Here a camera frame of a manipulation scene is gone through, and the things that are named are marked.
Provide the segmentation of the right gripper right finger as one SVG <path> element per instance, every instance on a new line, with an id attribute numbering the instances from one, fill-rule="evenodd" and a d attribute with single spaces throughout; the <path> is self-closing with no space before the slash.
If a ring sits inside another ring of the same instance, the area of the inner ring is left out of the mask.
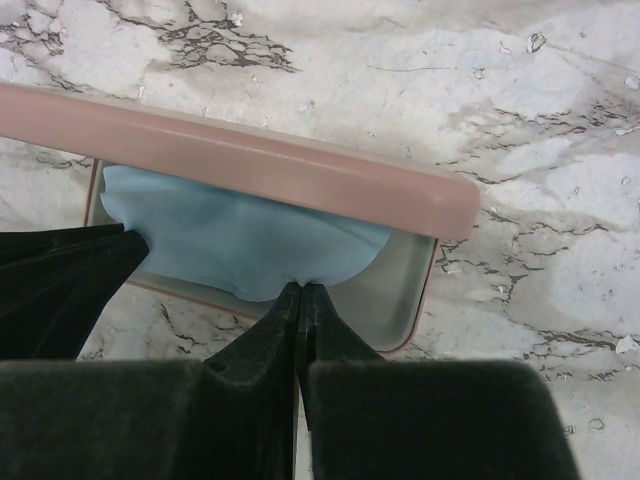
<path id="1" fill-rule="evenodd" d="M 321 285 L 299 310 L 298 372 L 318 479 L 576 479 L 552 396 L 506 360 L 382 358 Z"/>

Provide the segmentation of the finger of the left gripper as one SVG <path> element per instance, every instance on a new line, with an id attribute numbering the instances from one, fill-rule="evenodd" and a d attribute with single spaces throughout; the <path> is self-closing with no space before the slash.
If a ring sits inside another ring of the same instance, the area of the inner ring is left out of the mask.
<path id="1" fill-rule="evenodd" d="M 76 359 L 148 253 L 121 224 L 3 232 L 1 359 Z"/>

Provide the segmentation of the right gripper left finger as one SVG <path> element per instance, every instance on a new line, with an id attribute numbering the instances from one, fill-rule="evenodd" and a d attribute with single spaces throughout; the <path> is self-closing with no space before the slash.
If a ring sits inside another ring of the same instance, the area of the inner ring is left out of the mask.
<path id="1" fill-rule="evenodd" d="M 211 358 L 1 366 L 5 479 L 289 479 L 302 296 Z"/>

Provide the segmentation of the pink glasses case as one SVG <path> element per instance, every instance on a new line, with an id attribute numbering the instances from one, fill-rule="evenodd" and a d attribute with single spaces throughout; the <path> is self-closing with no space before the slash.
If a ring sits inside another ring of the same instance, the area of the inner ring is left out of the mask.
<path id="1" fill-rule="evenodd" d="M 480 210 L 471 181 L 432 165 L 55 89 L 3 84 L 1 134 L 93 160 L 86 225 L 112 222 L 104 171 L 127 165 L 389 227 L 373 264 L 329 290 L 381 352 L 411 340 L 439 242 L 468 238 Z"/>

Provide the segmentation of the light blue cleaning cloth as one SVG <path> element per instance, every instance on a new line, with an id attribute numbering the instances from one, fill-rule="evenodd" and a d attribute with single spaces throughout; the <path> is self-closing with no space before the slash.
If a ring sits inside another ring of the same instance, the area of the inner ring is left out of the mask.
<path id="1" fill-rule="evenodd" d="M 284 286 L 344 282 L 367 268 L 388 227 L 126 166 L 103 171 L 101 203 L 149 254 L 140 271 L 253 302 Z"/>

